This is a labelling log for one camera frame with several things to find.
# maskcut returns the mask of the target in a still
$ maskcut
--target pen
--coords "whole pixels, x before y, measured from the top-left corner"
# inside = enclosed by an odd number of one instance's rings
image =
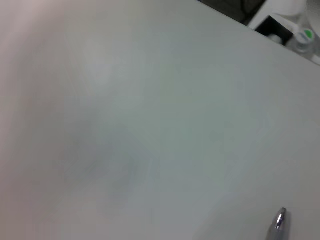
[[[265,240],[283,240],[286,230],[287,209],[281,208],[274,217]]]

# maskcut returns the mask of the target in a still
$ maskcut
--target white object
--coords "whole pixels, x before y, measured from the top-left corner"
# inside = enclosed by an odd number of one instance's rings
[[[274,41],[274,42],[277,43],[277,44],[282,44],[282,43],[283,43],[282,38],[279,37],[278,35],[270,34],[270,35],[268,36],[268,38],[269,38],[271,41]]]
[[[271,0],[272,12],[285,16],[295,16],[306,9],[306,0]]]
[[[251,20],[248,27],[252,30],[255,30],[260,24],[264,22],[267,17],[270,16],[289,31],[293,32],[294,34],[297,33],[300,30],[299,24],[297,22],[292,22],[290,19],[286,18],[283,15],[278,14],[279,12],[280,11],[275,10],[273,0],[266,0],[264,5]]]
[[[0,238],[257,240],[286,206],[318,239],[320,69],[194,0],[87,5],[1,45]]]

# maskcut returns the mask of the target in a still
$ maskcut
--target metal pen tip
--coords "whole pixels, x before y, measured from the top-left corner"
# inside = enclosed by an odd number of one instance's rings
[[[286,220],[286,213],[287,213],[287,209],[282,207],[278,213],[276,214],[274,221],[273,221],[273,227],[275,229],[280,229],[282,227],[282,225],[284,224],[285,220]]]

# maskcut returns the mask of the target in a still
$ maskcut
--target desk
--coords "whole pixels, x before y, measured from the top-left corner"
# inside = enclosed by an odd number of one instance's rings
[[[0,233],[319,237],[318,66],[194,0],[70,6],[1,45]]]

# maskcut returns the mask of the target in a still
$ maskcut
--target plastic bottle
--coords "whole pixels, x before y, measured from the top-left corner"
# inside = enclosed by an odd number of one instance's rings
[[[311,60],[315,54],[315,33],[309,28],[303,28],[287,43],[286,47],[305,59]]]

